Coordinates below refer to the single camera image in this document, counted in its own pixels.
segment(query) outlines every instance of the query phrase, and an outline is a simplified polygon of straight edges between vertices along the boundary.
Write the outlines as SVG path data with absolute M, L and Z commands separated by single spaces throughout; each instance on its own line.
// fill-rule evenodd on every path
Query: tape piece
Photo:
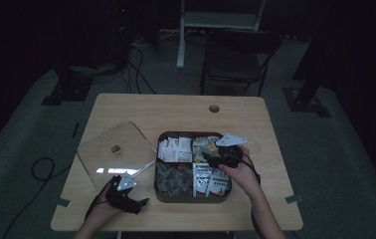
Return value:
M 52 198 L 49 202 L 51 205 L 60 205 L 63 207 L 69 207 L 71 204 L 70 200 L 64 199 L 64 198 Z
M 284 200 L 286 200 L 287 204 L 290 204 L 293 202 L 299 203 L 303 200 L 303 198 L 301 195 L 292 195 L 292 196 L 286 197 Z

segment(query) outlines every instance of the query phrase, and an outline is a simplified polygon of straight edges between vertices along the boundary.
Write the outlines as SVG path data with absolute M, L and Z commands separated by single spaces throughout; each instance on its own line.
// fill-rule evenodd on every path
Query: wooden table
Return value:
M 220 111 L 211 113 L 210 105 Z M 272 122 L 263 99 L 256 97 L 157 96 L 101 94 L 97 97 L 82 141 L 125 120 L 133 121 L 152 143 L 165 131 L 215 131 L 232 133 L 260 144 L 254 165 L 262 188 L 283 230 L 298 230 L 302 220 L 293 195 Z M 145 163 L 154 158 L 145 158 Z M 233 183 L 228 199 L 219 204 L 163 203 L 153 189 L 154 167 L 136 177 L 132 199 L 149 197 L 138 215 L 121 213 L 105 225 L 110 231 L 239 231 L 254 230 L 251 204 Z M 94 186 L 76 157 L 61 198 L 69 207 L 57 206 L 51 226 L 57 231 L 76 231 L 84 221 Z

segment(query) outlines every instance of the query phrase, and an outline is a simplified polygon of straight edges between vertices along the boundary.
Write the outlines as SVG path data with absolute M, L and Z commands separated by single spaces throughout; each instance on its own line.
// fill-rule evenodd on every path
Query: forearm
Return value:
M 284 239 L 284 233 L 273 215 L 263 190 L 258 187 L 253 193 L 249 194 L 249 197 L 253 207 L 254 218 L 265 238 Z

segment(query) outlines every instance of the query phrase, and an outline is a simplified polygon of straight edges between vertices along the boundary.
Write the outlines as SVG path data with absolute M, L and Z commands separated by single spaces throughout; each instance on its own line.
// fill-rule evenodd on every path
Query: chair seat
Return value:
M 233 51 L 221 45 L 215 45 L 208 51 L 207 74 L 220 81 L 228 79 L 256 82 L 261 78 L 259 58 L 257 54 L 245 54 Z

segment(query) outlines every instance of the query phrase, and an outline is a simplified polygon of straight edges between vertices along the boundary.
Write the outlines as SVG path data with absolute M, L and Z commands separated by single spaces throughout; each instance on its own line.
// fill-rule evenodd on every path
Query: person's right hand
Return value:
M 251 166 L 254 166 L 251 160 L 248 158 L 248 156 L 250 156 L 250 151 L 243 146 L 238 145 L 238 147 L 243 152 L 243 161 L 249 163 Z M 237 168 L 232 168 L 224 164 L 219 164 L 219 168 L 232 177 L 249 196 L 252 196 L 254 192 L 257 192 L 257 188 L 260 187 L 256 173 L 242 162 Z

